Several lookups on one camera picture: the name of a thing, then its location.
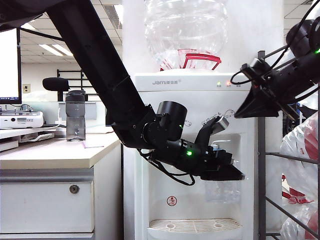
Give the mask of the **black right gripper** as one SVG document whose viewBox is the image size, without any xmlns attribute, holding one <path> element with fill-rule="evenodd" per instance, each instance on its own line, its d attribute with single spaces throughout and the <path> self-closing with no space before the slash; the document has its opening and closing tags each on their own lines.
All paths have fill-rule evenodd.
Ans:
<svg viewBox="0 0 320 240">
<path fill-rule="evenodd" d="M 278 76 L 269 79 L 260 89 L 251 88 L 234 117 L 278 117 L 282 111 L 291 120 L 296 120 L 299 115 L 291 105 L 296 101 L 297 93 L 290 80 L 278 79 Z"/>
</svg>

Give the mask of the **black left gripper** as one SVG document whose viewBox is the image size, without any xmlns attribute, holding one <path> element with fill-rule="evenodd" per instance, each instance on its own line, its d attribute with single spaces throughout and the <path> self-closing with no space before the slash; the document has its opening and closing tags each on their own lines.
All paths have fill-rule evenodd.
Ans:
<svg viewBox="0 0 320 240">
<path fill-rule="evenodd" d="M 211 146 L 200 146 L 200 179 L 205 181 L 240 181 L 245 175 L 233 165 L 232 154 L 224 149 L 214 150 Z"/>
</svg>

